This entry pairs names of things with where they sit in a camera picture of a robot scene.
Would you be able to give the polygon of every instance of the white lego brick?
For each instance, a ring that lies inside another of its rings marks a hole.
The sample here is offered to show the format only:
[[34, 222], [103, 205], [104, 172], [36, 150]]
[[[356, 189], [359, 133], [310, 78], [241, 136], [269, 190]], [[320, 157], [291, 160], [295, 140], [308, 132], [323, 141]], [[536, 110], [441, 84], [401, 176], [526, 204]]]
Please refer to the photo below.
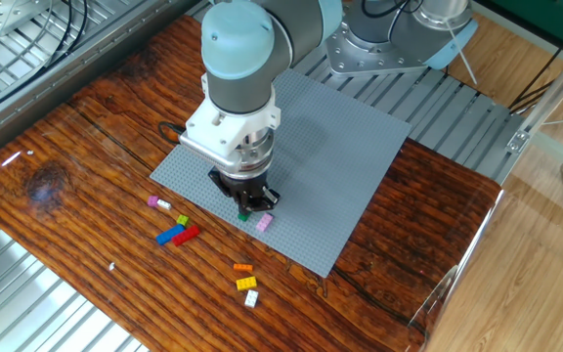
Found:
[[162, 200], [162, 199], [159, 199], [157, 201], [157, 206], [162, 207], [166, 210], [171, 210], [171, 204], [168, 201], [165, 201], [165, 200]]
[[249, 308], [255, 308], [255, 302], [258, 300], [258, 292], [250, 289], [244, 300], [244, 305]]

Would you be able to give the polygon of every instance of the green panel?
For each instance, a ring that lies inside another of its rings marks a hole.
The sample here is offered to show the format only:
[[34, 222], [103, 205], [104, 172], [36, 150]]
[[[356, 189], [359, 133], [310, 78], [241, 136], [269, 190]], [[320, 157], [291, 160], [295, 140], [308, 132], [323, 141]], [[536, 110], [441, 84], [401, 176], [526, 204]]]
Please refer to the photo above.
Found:
[[563, 0], [490, 0], [506, 12], [563, 42]]

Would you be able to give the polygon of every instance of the wood grain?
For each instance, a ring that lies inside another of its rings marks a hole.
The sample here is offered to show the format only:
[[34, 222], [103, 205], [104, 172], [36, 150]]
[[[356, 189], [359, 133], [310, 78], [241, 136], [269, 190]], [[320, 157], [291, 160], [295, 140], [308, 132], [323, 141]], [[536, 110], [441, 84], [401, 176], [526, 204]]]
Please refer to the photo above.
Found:
[[[407, 140], [317, 277], [149, 178], [172, 149], [157, 123], [183, 124], [202, 100], [199, 31], [174, 22], [3, 148], [0, 227], [151, 350], [417, 350], [426, 325], [411, 318], [500, 187]], [[180, 213], [201, 235], [158, 246]], [[253, 310], [234, 263], [255, 267]]]
[[[466, 47], [483, 93], [509, 104], [550, 54], [483, 17]], [[557, 76], [563, 62], [543, 75]], [[467, 80], [461, 60], [456, 79]], [[563, 103], [550, 120], [563, 119]], [[563, 123], [542, 132], [563, 144]], [[530, 147], [503, 184], [504, 200], [432, 334], [428, 352], [563, 351], [563, 184], [560, 162]]]

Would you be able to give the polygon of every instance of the orange lego brick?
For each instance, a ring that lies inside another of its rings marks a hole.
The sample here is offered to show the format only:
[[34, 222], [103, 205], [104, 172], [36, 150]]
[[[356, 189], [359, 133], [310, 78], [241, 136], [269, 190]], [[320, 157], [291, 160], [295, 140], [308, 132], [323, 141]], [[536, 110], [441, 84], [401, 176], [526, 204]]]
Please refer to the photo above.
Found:
[[234, 270], [252, 272], [253, 271], [253, 265], [250, 265], [250, 264], [234, 264]]

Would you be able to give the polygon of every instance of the wooden floor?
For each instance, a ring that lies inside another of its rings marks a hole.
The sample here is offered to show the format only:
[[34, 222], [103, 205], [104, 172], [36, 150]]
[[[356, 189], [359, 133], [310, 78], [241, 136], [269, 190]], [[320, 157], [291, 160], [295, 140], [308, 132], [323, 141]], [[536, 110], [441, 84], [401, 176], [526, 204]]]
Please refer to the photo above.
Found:
[[[509, 105], [550, 55], [478, 17], [465, 53], [479, 84], [458, 60], [451, 74]], [[555, 77], [554, 64], [537, 86]], [[563, 104], [550, 120], [563, 119]], [[563, 143], [563, 124], [544, 126]], [[505, 195], [428, 351], [563, 351], [563, 185], [560, 163], [529, 148], [504, 183]]]

